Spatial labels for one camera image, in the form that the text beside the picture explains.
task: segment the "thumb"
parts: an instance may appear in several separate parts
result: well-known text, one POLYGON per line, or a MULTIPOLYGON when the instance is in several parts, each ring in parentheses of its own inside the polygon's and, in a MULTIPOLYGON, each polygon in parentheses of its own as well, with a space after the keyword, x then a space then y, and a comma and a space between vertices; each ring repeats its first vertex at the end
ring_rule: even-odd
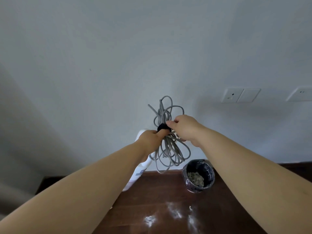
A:
POLYGON ((169 130, 167 129, 161 129, 160 131, 158 131, 156 133, 156 135, 160 138, 160 139, 163 139, 166 135, 168 135, 170 133, 169 130))
POLYGON ((177 123, 174 121, 166 121, 167 126, 169 126, 171 129, 175 130, 177 128, 177 123))

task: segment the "white spray bottle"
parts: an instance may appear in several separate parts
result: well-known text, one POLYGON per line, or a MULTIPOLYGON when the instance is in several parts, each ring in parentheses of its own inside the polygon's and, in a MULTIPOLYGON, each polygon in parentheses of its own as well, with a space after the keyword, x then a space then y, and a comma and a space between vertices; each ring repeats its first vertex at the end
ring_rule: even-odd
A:
MULTIPOLYGON (((147 129, 145 129, 145 130, 140 130, 139 133, 138 133, 138 135, 137 135, 137 137, 136 137, 136 139, 135 139, 135 141, 137 141, 138 138, 140 137, 140 135, 141 135, 144 131, 146 131, 146 130, 147 130, 147 129)), ((128 190, 128 189, 136 182, 136 180, 139 179, 139 177, 140 177, 140 176, 143 174, 143 172, 149 167, 149 165, 151 165, 152 161, 153 161, 153 160, 148 156, 148 157, 147 157, 147 160, 146 160, 145 162, 140 163, 140 164, 135 168, 135 171, 134 171, 134 173, 132 174, 132 176, 131 176, 129 182, 127 183, 127 185, 125 186, 125 188, 124 188, 122 191, 128 190)))

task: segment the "black pot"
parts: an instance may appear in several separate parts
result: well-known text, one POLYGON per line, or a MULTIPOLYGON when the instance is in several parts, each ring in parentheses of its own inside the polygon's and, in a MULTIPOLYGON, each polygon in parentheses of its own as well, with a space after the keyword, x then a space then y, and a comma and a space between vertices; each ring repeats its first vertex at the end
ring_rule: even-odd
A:
POLYGON ((215 181, 215 174, 211 165, 209 165, 208 161, 205 159, 194 159, 189 161, 182 169, 182 176, 188 191, 193 193, 199 193, 203 190, 209 189, 214 181, 215 181), (189 177, 188 173, 195 173, 198 172, 204 178, 204 186, 200 187, 194 185, 189 177))

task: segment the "bottle label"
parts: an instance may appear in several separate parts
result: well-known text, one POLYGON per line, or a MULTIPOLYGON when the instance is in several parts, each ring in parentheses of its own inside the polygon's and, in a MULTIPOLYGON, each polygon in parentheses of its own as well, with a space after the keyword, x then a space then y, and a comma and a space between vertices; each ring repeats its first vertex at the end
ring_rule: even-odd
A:
POLYGON ((136 176, 141 176, 145 170, 146 170, 146 169, 143 169, 141 172, 136 173, 135 175, 136 175, 136 176))

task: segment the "person's left arm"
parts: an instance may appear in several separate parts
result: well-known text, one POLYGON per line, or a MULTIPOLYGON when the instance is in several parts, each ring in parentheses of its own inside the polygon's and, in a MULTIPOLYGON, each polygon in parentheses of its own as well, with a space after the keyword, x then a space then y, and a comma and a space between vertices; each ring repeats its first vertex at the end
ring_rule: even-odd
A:
POLYGON ((136 166, 168 133, 145 131, 133 144, 63 178, 4 218, 0 233, 92 233, 136 166))

